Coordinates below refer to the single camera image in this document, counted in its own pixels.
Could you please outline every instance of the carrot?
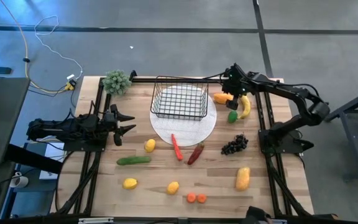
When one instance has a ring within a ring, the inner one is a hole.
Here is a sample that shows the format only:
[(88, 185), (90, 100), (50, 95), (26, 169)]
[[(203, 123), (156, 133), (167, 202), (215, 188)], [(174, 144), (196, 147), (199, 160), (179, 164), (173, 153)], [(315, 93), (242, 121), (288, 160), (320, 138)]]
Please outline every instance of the carrot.
[(204, 149), (204, 143), (203, 142), (198, 143), (197, 147), (194, 149), (193, 153), (191, 154), (187, 164), (192, 165), (194, 161), (197, 160), (197, 158), (203, 152), (203, 149)]
[(205, 194), (199, 194), (199, 195), (197, 195), (197, 201), (198, 201), (199, 203), (205, 203), (205, 201), (206, 201), (206, 195), (205, 195)]
[(196, 201), (196, 194), (188, 193), (187, 194), (187, 202), (188, 203), (194, 203), (195, 201)]
[(177, 140), (175, 139), (175, 136), (173, 134), (171, 135), (171, 137), (172, 137), (173, 148), (175, 150), (177, 158), (178, 158), (179, 161), (181, 161), (183, 159), (183, 155), (180, 152), (180, 149), (179, 149), (178, 144), (177, 144)]

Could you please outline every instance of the yellow fruit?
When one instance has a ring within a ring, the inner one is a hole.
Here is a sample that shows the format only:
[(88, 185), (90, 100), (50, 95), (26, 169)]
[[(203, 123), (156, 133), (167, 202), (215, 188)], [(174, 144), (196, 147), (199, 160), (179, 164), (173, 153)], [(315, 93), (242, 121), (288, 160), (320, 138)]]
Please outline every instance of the yellow fruit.
[(124, 183), (122, 183), (122, 187), (128, 190), (135, 189), (136, 185), (137, 185), (137, 180), (133, 178), (126, 178), (124, 180)]
[(179, 183), (174, 181), (167, 187), (167, 194), (175, 194), (179, 189)]
[(233, 96), (227, 93), (215, 93), (214, 100), (220, 104), (226, 104), (227, 100), (233, 100)]
[(155, 148), (155, 140), (154, 139), (149, 139), (146, 144), (144, 144), (144, 150), (146, 150), (146, 152), (152, 152)]
[(240, 98), (242, 105), (244, 105), (244, 111), (242, 112), (242, 114), (240, 115), (239, 119), (244, 119), (246, 118), (250, 112), (251, 112), (251, 103), (248, 100), (247, 96), (242, 96)]
[(249, 167), (240, 168), (237, 171), (237, 179), (236, 179), (236, 190), (247, 190), (249, 186), (251, 169)]

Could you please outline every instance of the white cup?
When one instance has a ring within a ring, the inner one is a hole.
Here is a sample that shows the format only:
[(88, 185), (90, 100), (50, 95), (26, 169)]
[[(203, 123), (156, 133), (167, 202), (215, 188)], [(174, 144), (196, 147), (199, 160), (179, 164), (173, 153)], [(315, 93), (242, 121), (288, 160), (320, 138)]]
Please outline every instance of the white cup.
[(22, 176), (21, 172), (16, 172), (15, 175), (12, 177), (11, 183), (9, 184), (12, 188), (23, 188), (27, 186), (29, 183), (29, 179)]

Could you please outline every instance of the wooden table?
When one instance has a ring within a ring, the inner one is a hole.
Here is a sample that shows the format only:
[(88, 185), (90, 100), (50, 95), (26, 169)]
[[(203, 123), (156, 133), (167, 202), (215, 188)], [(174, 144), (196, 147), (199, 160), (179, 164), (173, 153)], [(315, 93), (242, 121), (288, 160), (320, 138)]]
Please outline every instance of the wooden table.
[[(76, 115), (88, 112), (90, 101), (96, 98), (99, 79), (100, 77), (84, 77)], [(120, 147), (114, 145), (110, 134), (99, 167), (92, 216), (243, 218), (250, 205), (273, 215), (266, 163), (257, 137), (259, 119), (255, 98), (249, 94), (252, 106), (250, 116), (234, 124), (226, 121), (229, 109), (224, 105), (216, 105), (218, 117), (214, 131), (205, 140), (205, 149), (199, 159), (188, 166), (183, 161), (177, 161), (172, 145), (162, 141), (153, 130), (149, 118), (153, 87), (153, 83), (133, 83), (124, 96), (112, 99), (111, 103), (117, 104), (122, 114), (136, 117), (122, 125), (137, 126), (125, 134)], [(220, 92), (220, 85), (209, 84), (211, 97)], [(261, 96), (265, 110), (263, 94)], [(104, 97), (105, 93), (100, 108), (104, 106)], [(276, 121), (291, 118), (287, 99), (271, 95), (271, 101)], [(229, 156), (221, 155), (222, 146), (243, 132), (249, 139), (247, 149)], [(157, 142), (151, 154), (144, 151), (144, 143), (148, 139), (155, 139)], [(184, 161), (188, 160), (194, 148), (195, 146), (181, 147)], [(152, 162), (131, 166), (116, 165), (117, 159), (134, 155), (151, 156)], [(60, 206), (78, 185), (83, 156), (83, 152), (74, 152), (63, 166), (58, 186)], [(282, 157), (289, 189), (304, 208), (313, 213), (301, 161), (292, 154), (283, 154)], [(251, 168), (250, 187), (244, 192), (238, 192), (234, 189), (236, 172), (238, 168), (245, 166)], [(123, 180), (128, 177), (139, 181), (136, 189), (122, 188)], [(179, 190), (175, 195), (167, 195), (167, 185), (172, 181), (179, 182)], [(82, 208), (85, 207), (87, 191), (88, 189), (84, 193)], [(205, 204), (189, 204), (186, 202), (189, 192), (206, 194), (208, 199)], [(277, 192), (280, 208), (284, 211), (281, 190)]]

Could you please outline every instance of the grapes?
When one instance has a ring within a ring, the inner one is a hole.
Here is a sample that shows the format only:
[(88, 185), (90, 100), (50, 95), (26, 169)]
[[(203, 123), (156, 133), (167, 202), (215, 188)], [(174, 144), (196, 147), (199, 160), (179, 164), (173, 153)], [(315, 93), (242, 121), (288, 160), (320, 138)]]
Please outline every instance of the grapes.
[(222, 147), (221, 154), (228, 155), (235, 152), (241, 152), (247, 147), (247, 144), (248, 139), (246, 139), (244, 134), (238, 134), (233, 141), (227, 142), (227, 144)]

